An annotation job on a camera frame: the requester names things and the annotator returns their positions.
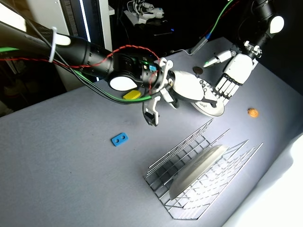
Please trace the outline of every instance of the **metal frame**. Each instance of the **metal frame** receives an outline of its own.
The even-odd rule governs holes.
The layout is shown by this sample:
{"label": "metal frame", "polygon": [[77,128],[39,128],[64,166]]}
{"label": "metal frame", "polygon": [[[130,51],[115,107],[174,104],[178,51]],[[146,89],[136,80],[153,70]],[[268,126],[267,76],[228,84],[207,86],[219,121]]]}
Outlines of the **metal frame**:
{"label": "metal frame", "polygon": [[177,198],[170,200],[169,188],[173,178],[189,161],[205,148],[218,142],[229,131],[224,132],[213,142],[209,142],[203,133],[211,122],[212,119],[158,159],[149,167],[145,176],[148,185],[174,219],[199,219],[263,145],[261,143],[257,147],[243,151],[242,148],[248,143],[246,140],[229,148]]}

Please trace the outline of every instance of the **green cable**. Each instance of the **green cable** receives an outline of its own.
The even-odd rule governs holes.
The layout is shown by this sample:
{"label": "green cable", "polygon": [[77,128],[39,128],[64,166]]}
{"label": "green cable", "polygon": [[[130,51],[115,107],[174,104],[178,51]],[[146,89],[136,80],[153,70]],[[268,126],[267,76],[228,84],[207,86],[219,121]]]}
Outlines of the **green cable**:
{"label": "green cable", "polygon": [[1,52],[8,52],[8,51],[17,51],[19,49],[13,48],[13,47],[0,47],[0,53]]}
{"label": "green cable", "polygon": [[[80,76],[81,78],[83,78],[84,80],[86,80],[88,83],[92,84],[92,82],[90,82],[85,76],[83,76],[81,72],[75,71],[75,70],[74,70],[74,72],[75,72],[78,76]],[[121,102],[125,102],[125,103],[128,103],[128,102],[131,103],[131,102],[137,102],[137,101],[146,101],[146,100],[151,99],[151,96],[145,96],[145,97],[141,97],[141,98],[137,98],[137,99],[128,99],[128,100],[126,100],[126,99],[122,99],[122,98],[115,97],[115,96],[113,96],[113,95],[111,95],[110,93],[107,93],[107,92],[105,92],[105,91],[103,91],[103,92],[104,92],[106,95],[108,95],[109,97],[115,99],[116,101],[121,101]]]}
{"label": "green cable", "polygon": [[233,2],[233,0],[230,0],[230,1],[226,4],[226,6],[223,8],[223,10],[221,11],[220,15],[218,16],[218,18],[217,18],[217,20],[216,20],[216,23],[214,24],[213,29],[210,31],[209,34],[211,34],[211,33],[214,31],[214,29],[216,28],[216,26],[217,26],[217,24],[218,24],[218,21],[219,21],[220,17],[222,16],[223,12],[226,10],[226,8],[227,8],[232,2]]}

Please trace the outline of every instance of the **gray table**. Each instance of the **gray table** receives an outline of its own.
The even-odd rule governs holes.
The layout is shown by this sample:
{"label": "gray table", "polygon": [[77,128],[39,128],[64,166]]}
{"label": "gray table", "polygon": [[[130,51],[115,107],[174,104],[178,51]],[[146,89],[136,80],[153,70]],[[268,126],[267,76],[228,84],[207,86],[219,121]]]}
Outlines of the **gray table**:
{"label": "gray table", "polygon": [[[169,58],[174,69],[191,72],[230,46],[220,38],[195,56]],[[215,81],[223,66],[204,76]],[[249,107],[260,117],[250,118]],[[158,110],[153,128],[141,105],[117,105],[82,87],[0,118],[0,226],[221,226],[298,133],[303,97],[264,66],[255,68],[205,136],[212,140],[230,128],[222,142],[264,146],[198,221],[173,220],[143,175],[210,118],[187,103],[173,110],[161,102]],[[121,132],[129,141],[114,147],[110,139]]]}

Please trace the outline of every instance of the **white cable tie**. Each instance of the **white cable tie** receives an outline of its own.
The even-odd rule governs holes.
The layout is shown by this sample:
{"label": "white cable tie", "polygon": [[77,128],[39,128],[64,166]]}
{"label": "white cable tie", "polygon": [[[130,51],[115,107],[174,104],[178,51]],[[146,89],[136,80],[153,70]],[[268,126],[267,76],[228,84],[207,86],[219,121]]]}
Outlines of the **white cable tie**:
{"label": "white cable tie", "polygon": [[52,27],[53,30],[53,41],[52,41],[52,49],[51,49],[51,54],[49,55],[49,60],[48,62],[52,63],[53,58],[55,57],[55,51],[56,51],[56,38],[57,38],[57,28]]}

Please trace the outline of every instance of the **yellow sponge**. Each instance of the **yellow sponge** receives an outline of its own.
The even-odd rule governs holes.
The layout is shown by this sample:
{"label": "yellow sponge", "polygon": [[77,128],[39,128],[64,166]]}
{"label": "yellow sponge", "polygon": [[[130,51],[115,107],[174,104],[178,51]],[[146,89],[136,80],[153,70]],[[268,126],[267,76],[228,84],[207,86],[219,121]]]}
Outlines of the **yellow sponge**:
{"label": "yellow sponge", "polygon": [[132,90],[128,92],[126,95],[123,96],[123,99],[136,99],[139,98],[141,95],[140,91]]}

